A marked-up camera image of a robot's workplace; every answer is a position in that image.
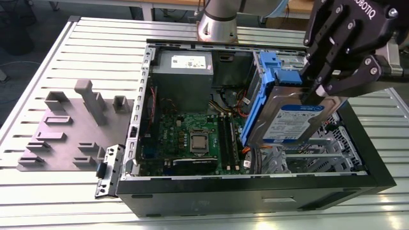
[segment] aluminum table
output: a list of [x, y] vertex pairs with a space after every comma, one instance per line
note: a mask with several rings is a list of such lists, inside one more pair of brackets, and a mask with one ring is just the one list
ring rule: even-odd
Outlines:
[[[246, 44], [303, 46], [303, 37], [296, 31], [239, 28]], [[95, 200], [95, 172], [19, 172], [48, 92], [79, 98], [76, 80], [91, 79], [103, 98], [132, 98], [147, 38], [195, 40], [196, 26], [99, 18], [67, 23], [0, 130], [0, 229], [409, 229], [409, 112], [393, 89], [349, 102], [397, 186], [323, 211], [138, 218], [120, 199]]]

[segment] black wire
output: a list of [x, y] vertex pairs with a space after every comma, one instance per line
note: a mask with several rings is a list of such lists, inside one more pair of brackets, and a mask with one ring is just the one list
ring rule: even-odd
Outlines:
[[258, 16], [258, 24], [259, 24], [260, 28], [264, 28], [264, 26], [262, 25], [262, 22], [260, 22], [260, 16]]
[[199, 4], [198, 4], [198, 12], [200, 12], [200, 2], [202, 2], [203, 0], [199, 0]]
[[252, 154], [252, 160], [251, 160], [250, 174], [255, 174], [255, 169], [256, 169], [256, 151], [254, 151], [254, 149], [251, 150], [251, 154]]
[[226, 93], [226, 89], [222, 89], [220, 90], [220, 98], [222, 98], [222, 101], [224, 103], [224, 105], [232, 110], [234, 113], [238, 113], [235, 110], [234, 110], [234, 107], [230, 105], [226, 97], [224, 97], [224, 93]]
[[0, 104], [7, 104], [7, 103], [14, 102], [14, 101], [16, 101], [16, 100], [19, 100], [19, 99], [20, 99], [20, 97], [18, 97], [18, 98], [15, 98], [15, 99], [11, 99], [11, 100], [8, 100], [8, 101], [0, 102]]
[[262, 151], [259, 148], [251, 149], [252, 161], [250, 174], [262, 174]]
[[204, 6], [204, 9], [203, 9], [203, 11], [206, 11], [206, 9], [207, 9], [207, 6], [210, 5], [211, 1], [212, 1], [212, 0], [207, 1], [207, 4], [206, 4], [206, 6]]
[[163, 9], [160, 9], [160, 11], [162, 11], [167, 16], [170, 16], [168, 13], [167, 13]]
[[240, 91], [239, 91], [239, 93], [236, 94], [236, 100], [239, 100], [240, 99], [240, 95], [244, 93], [244, 89], [242, 89]]
[[175, 20], [175, 22], [179, 22], [180, 20], [184, 19], [186, 15], [187, 15], [188, 11], [186, 11], [184, 15], [180, 17], [180, 19]]
[[164, 17], [170, 17], [168, 13], [163, 9], [159, 10], [164, 13]]

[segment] gray fixture plate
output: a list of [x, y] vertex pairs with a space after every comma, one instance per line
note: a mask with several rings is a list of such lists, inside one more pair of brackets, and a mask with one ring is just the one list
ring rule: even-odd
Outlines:
[[[131, 120], [131, 111], [116, 113], [114, 99], [104, 101], [103, 113], [108, 121], [104, 126], [98, 126], [83, 99], [60, 102], [64, 110], [47, 109], [30, 142], [32, 144], [28, 145], [34, 151], [26, 149], [19, 160], [20, 171], [95, 171], [98, 163], [104, 159], [107, 147], [126, 143]], [[126, 101], [132, 108], [134, 100]], [[42, 147], [42, 140], [50, 148]]]

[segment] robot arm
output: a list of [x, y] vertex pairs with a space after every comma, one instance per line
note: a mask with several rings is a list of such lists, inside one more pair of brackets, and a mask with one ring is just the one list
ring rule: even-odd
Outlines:
[[304, 104], [317, 105], [327, 96], [356, 97], [409, 82], [399, 51], [408, 36], [408, 12], [408, 4], [399, 0], [315, 1], [300, 72], [309, 88]]
[[207, 42], [235, 42], [238, 40], [238, 13], [263, 17], [277, 17], [285, 10], [288, 0], [204, 0], [204, 16], [198, 33]]

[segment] table leg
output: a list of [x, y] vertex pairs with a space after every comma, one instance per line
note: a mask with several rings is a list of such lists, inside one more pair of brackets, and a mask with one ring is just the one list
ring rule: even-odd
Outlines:
[[155, 9], [152, 3], [142, 3], [144, 21], [155, 21]]
[[59, 11], [59, 2], [55, 2], [55, 1], [50, 1], [50, 5], [51, 5], [51, 8], [52, 8], [52, 11]]
[[132, 20], [143, 21], [142, 8], [140, 7], [130, 6], [130, 11], [131, 11]]

